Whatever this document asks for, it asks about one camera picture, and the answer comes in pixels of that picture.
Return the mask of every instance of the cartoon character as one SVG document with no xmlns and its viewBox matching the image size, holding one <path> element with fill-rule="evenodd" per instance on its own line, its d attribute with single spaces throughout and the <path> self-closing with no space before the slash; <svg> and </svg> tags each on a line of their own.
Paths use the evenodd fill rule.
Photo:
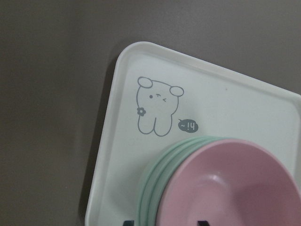
<svg viewBox="0 0 301 226">
<path fill-rule="evenodd" d="M 172 127 L 172 116 L 178 109 L 179 97 L 184 94 L 184 90 L 179 86 L 145 77 L 139 77 L 138 84 L 138 129 L 143 134 L 154 131 L 156 135 L 163 137 Z"/>
</svg>

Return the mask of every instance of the flower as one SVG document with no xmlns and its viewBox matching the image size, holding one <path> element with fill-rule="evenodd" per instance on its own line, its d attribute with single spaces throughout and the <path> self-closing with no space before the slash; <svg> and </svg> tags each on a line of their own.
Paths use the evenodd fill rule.
<svg viewBox="0 0 301 226">
<path fill-rule="evenodd" d="M 138 107 L 137 108 L 137 114 L 140 116 L 144 116 L 146 113 L 146 110 L 143 107 Z"/>
</svg>

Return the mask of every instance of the stack of bowls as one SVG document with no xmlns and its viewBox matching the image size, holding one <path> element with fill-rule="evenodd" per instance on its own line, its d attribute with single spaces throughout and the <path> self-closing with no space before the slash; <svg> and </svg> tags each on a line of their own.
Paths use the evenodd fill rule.
<svg viewBox="0 0 301 226">
<path fill-rule="evenodd" d="M 301 226 L 290 174 L 262 147 L 193 137 L 150 162 L 139 182 L 135 226 Z"/>
</svg>

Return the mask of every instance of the bear's ear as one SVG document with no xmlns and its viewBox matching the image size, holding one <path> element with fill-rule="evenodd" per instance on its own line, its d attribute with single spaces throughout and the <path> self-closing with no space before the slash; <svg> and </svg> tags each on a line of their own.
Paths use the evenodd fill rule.
<svg viewBox="0 0 301 226">
<path fill-rule="evenodd" d="M 174 96 L 180 97 L 183 96 L 184 90 L 179 86 L 172 86 L 169 89 L 170 93 Z"/>
<path fill-rule="evenodd" d="M 139 84 L 139 86 L 141 86 L 143 88 L 150 88 L 150 87 L 152 87 L 152 80 L 150 80 L 149 78 L 145 78 L 145 77 L 139 77 L 138 84 Z"/>
</svg>

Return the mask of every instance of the plastic tray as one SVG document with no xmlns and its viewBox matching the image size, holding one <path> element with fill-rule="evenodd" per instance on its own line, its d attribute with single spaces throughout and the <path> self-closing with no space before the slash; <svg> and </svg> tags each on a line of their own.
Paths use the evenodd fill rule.
<svg viewBox="0 0 301 226">
<path fill-rule="evenodd" d="M 298 94 L 153 43 L 128 46 L 116 63 L 86 226 L 135 220 L 147 163 L 193 136 L 255 142 L 301 188 L 300 112 Z"/>
</svg>

